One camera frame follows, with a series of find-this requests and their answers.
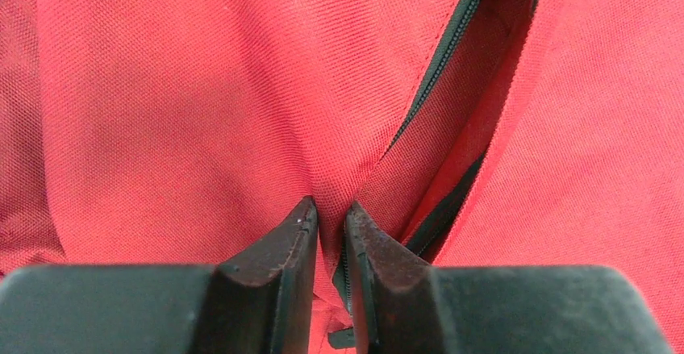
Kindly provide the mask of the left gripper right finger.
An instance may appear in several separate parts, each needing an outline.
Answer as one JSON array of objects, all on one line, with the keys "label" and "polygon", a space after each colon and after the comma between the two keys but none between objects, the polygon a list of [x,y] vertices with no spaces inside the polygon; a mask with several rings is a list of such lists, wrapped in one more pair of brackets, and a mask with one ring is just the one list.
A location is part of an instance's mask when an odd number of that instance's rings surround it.
[{"label": "left gripper right finger", "polygon": [[669,353],[643,297],[603,266],[437,267],[359,204],[347,214],[359,353]]}]

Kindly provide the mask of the red student backpack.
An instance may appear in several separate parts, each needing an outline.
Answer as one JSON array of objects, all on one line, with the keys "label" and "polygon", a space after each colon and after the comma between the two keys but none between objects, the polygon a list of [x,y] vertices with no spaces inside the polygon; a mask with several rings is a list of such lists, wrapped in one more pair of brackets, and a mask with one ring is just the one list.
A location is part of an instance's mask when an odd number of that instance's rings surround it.
[{"label": "red student backpack", "polygon": [[683,0],[1,0],[1,274],[219,263],[319,208],[443,265],[604,264],[683,350]]}]

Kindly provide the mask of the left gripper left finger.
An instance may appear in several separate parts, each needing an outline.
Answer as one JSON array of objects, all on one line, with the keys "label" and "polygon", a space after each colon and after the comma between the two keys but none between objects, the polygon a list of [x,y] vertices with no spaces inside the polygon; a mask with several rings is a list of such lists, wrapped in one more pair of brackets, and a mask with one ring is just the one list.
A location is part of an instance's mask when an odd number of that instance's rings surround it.
[{"label": "left gripper left finger", "polygon": [[34,265],[1,284],[4,353],[305,353],[317,210],[222,264]]}]

